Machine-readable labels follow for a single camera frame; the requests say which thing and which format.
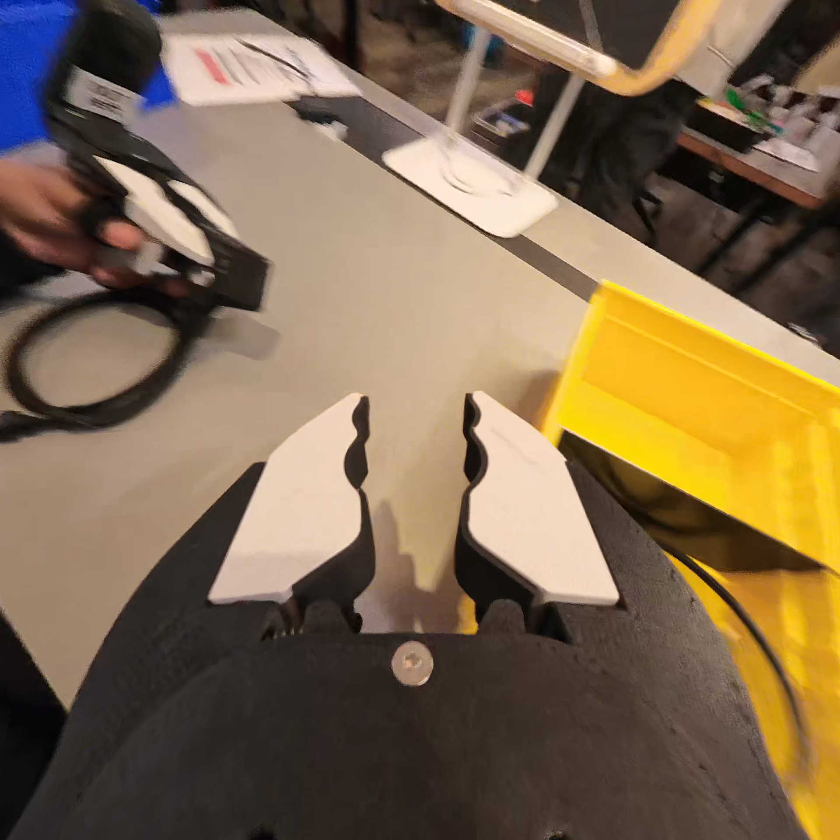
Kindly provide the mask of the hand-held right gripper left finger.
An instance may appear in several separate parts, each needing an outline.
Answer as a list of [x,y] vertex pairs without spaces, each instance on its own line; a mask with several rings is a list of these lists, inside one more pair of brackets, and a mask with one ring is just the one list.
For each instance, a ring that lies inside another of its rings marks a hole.
[[354,607],[375,575],[365,446],[370,400],[351,393],[268,457],[208,593],[210,603]]

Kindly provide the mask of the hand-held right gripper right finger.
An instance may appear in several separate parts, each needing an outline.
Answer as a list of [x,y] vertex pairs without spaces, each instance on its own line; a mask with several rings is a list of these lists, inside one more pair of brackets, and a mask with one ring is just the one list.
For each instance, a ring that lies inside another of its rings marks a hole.
[[607,610],[621,595],[573,481],[538,429],[485,392],[465,396],[455,577],[479,623],[496,602],[542,623],[556,605]]

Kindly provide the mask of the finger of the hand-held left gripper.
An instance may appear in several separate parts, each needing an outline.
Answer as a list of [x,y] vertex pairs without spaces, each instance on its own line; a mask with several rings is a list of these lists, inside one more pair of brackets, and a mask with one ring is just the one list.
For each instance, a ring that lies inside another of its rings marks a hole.
[[168,206],[166,224],[171,228],[174,240],[204,241],[205,234],[199,224],[204,222],[212,231],[240,241],[229,216],[197,186],[171,178],[165,184],[165,198]]
[[102,156],[93,160],[123,192],[122,214],[153,240],[204,267],[214,265],[207,237],[149,176]]

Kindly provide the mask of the black video switch box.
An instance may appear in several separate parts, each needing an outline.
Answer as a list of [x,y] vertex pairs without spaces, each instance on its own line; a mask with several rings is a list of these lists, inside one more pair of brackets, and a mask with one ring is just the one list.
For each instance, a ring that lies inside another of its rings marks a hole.
[[259,311],[272,268],[270,261],[215,227],[203,225],[200,229],[211,252],[211,263],[188,274],[187,299],[206,309]]

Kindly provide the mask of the yellow plastic bin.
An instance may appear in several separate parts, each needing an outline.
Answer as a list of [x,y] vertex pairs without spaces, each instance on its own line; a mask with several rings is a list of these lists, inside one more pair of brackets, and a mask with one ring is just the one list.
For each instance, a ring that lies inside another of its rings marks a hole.
[[571,431],[828,568],[719,572],[686,555],[698,574],[668,557],[727,639],[804,829],[838,838],[838,388],[605,283],[540,429],[556,445]]

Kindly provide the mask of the person's left forearm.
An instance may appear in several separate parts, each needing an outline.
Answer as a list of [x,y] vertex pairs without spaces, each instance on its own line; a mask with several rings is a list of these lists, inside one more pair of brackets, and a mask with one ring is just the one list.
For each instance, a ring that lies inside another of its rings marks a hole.
[[52,266],[26,255],[4,232],[1,233],[1,308],[5,308],[37,285],[62,277],[68,269]]

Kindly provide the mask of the black usb hub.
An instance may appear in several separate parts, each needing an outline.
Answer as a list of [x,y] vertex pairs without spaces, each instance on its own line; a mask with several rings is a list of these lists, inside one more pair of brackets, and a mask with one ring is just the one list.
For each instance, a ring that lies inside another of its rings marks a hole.
[[340,115],[324,102],[315,98],[302,98],[289,103],[300,121],[312,126],[323,136],[337,142],[345,142],[349,127]]

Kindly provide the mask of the person's left hand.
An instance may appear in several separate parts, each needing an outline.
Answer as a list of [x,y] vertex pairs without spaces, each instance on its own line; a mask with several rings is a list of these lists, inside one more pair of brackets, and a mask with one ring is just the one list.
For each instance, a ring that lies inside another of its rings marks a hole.
[[144,243],[144,234],[130,223],[110,219],[96,237],[89,237],[79,222],[91,202],[91,189],[64,167],[1,162],[1,233],[27,256],[79,272],[105,288],[157,286],[173,297],[186,294],[186,285],[178,278],[155,280],[107,266],[99,258],[101,247],[134,252]]

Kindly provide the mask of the white paper sheet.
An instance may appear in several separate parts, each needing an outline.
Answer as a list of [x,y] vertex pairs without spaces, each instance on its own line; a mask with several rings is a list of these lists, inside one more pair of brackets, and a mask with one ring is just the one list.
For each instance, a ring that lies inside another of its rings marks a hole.
[[178,99],[195,108],[361,94],[320,45],[296,35],[167,35],[163,63]]

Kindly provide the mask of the black bin divider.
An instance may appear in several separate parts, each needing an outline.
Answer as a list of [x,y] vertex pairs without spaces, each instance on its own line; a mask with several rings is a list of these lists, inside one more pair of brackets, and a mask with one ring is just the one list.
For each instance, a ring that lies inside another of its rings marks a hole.
[[678,550],[719,572],[828,571],[788,543],[571,431],[563,430],[558,449],[584,467],[664,548]]

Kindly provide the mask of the white lamp stand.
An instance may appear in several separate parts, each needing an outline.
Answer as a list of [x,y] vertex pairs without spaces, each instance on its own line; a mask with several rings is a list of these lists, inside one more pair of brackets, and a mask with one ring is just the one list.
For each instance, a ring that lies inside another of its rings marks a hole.
[[585,83],[633,105],[673,81],[694,99],[726,87],[738,66],[790,2],[538,1],[437,2],[474,25],[448,107],[450,133],[460,131],[490,42],[498,35],[568,80],[538,130],[525,176],[536,181],[567,133]]

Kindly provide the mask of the wooden work table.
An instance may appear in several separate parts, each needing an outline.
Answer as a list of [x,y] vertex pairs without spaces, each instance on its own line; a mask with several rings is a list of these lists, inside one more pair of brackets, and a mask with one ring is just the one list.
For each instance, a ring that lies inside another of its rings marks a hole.
[[806,93],[759,77],[700,98],[678,147],[798,207],[838,189],[838,86]]

